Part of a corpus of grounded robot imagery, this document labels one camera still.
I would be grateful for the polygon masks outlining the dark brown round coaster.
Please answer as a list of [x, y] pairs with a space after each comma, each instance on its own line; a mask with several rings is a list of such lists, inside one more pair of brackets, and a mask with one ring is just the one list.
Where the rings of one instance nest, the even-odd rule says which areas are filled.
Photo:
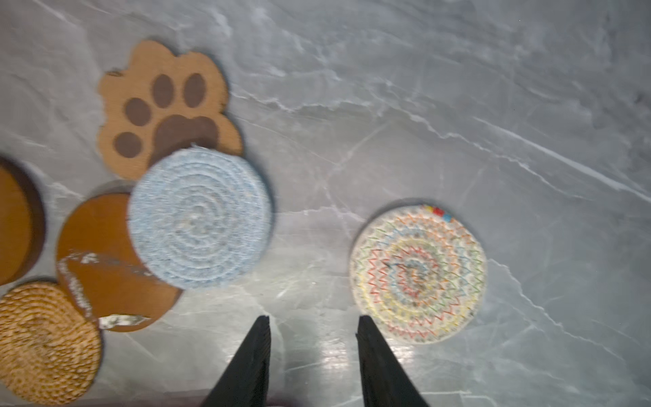
[[42, 198], [30, 176], [1, 159], [1, 283], [12, 283], [37, 263], [46, 238]]

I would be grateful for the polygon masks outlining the multicolour woven round coaster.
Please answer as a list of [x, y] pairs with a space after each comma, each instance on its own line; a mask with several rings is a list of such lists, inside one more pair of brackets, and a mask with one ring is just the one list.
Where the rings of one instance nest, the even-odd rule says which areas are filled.
[[369, 221], [349, 257], [355, 303], [384, 337], [435, 344], [476, 317], [487, 287], [487, 257], [446, 210], [420, 203]]

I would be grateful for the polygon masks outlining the cork paw print coaster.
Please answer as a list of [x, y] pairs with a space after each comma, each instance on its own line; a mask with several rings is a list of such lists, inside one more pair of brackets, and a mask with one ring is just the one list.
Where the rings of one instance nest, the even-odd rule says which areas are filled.
[[124, 179], [140, 179], [193, 144], [235, 156], [244, 152], [237, 127], [225, 116], [227, 83], [205, 54], [175, 55], [160, 42], [140, 42], [125, 69], [102, 77], [98, 93], [105, 114], [98, 149]]

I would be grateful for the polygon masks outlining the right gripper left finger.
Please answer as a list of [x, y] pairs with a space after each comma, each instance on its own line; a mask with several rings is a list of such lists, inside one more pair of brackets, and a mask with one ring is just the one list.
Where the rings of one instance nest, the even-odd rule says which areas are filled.
[[270, 319], [261, 315], [201, 406], [265, 407], [270, 360]]

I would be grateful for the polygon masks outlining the light blue woven coaster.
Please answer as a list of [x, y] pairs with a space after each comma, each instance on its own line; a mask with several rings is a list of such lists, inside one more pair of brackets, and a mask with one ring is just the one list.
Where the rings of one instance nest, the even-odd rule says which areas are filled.
[[142, 264], [183, 290], [225, 286], [251, 271], [271, 237], [264, 179], [241, 157], [191, 147], [137, 182], [127, 227]]

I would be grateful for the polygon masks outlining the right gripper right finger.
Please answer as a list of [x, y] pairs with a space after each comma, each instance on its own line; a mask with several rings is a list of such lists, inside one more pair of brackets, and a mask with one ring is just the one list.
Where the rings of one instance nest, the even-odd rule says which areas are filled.
[[356, 337], [364, 406], [428, 406], [369, 315], [359, 317]]

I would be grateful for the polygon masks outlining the glossy brown round coaster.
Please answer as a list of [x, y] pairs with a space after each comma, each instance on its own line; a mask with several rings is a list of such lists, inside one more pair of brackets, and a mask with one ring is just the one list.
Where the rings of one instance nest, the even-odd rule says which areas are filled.
[[105, 193], [78, 205], [57, 242], [59, 284], [74, 307], [101, 330], [151, 326], [183, 293], [142, 264], [129, 236], [129, 193]]

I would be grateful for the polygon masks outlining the woven rattan round coaster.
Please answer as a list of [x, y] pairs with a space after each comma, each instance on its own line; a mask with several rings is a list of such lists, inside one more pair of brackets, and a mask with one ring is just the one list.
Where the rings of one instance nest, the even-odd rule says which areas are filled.
[[24, 283], [1, 298], [1, 383], [16, 396], [68, 405], [92, 386], [102, 356], [100, 331], [58, 284]]

